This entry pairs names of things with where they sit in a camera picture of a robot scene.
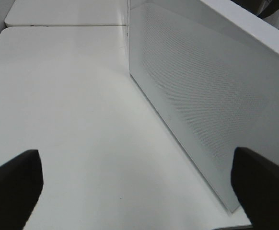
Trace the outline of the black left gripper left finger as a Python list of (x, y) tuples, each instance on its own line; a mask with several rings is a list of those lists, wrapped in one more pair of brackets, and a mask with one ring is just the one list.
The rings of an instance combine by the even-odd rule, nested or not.
[(38, 150), (27, 150), (0, 166), (0, 230), (22, 230), (44, 185)]

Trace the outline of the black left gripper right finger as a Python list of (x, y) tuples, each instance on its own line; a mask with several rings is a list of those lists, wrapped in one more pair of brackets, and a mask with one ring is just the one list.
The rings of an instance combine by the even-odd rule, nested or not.
[(279, 230), (279, 166), (245, 147), (234, 151), (231, 185), (255, 230)]

